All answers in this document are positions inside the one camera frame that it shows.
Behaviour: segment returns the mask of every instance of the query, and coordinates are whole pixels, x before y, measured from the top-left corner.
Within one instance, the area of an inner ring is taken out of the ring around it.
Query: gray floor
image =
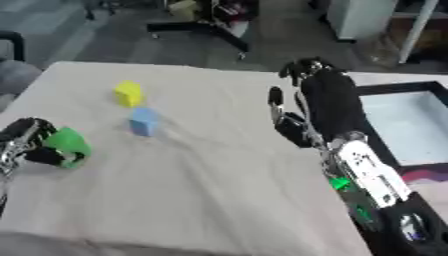
[[[391,71],[360,61],[352,44],[336,42],[306,0],[260,1],[261,15],[244,36],[252,49],[240,62],[236,49],[206,35],[170,32],[152,39],[144,24],[171,19],[154,8],[119,10],[114,16],[98,11],[97,20],[87,21],[76,0],[1,0],[0,29],[21,32],[27,39],[27,61],[40,68],[77,60],[277,71],[288,60],[321,56],[350,70]],[[0,43],[0,56],[10,50],[11,46]],[[398,70],[442,71],[438,65]]]

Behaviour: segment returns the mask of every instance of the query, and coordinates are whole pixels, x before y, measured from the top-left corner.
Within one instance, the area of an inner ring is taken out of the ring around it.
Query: white cabinet
[[[332,0],[327,19],[338,39],[356,40],[383,32],[398,0]]]

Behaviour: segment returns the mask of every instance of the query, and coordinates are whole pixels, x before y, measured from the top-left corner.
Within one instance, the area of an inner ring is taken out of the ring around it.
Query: green object
[[[334,178],[330,180],[331,186],[336,189],[337,191],[343,189],[347,185],[350,184],[350,180],[347,178]]]
[[[92,153],[84,138],[73,129],[63,127],[43,142],[44,147],[54,148],[65,160],[61,167],[76,168]]]
[[[367,222],[372,221],[372,217],[370,216],[369,212],[367,212],[364,208],[361,206],[356,207],[356,212]]]

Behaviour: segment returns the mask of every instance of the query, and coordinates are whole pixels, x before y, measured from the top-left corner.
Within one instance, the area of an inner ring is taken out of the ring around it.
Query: robotic hand
[[[364,132],[366,117],[356,85],[342,70],[319,58],[303,59],[285,65],[279,76],[291,78],[297,87],[294,99],[303,117],[293,112],[278,113],[273,117],[275,128],[299,147],[313,144],[309,137],[298,136],[305,132],[307,121],[311,132],[322,136],[321,143],[351,131]],[[282,94],[280,88],[271,88],[268,104],[274,107],[273,112],[277,107],[282,109]]]
[[[285,112],[283,92],[268,104],[275,129],[299,147],[320,151],[323,172],[376,255],[448,255],[448,227],[368,144],[368,121],[356,85],[319,58],[285,65],[301,115]]]
[[[9,177],[18,167],[18,160],[60,165],[64,157],[53,148],[44,147],[43,141],[56,133],[56,128],[46,120],[22,118],[0,132],[0,172]]]

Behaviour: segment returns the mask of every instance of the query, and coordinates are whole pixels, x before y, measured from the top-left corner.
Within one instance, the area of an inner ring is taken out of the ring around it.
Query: white tablecloth
[[[361,85],[445,77],[352,73]],[[131,134],[122,80],[142,85],[159,115]],[[24,164],[0,231],[67,239],[267,255],[369,255],[314,150],[272,128],[275,74],[190,67],[58,63],[4,114],[36,116],[92,145],[77,170]]]

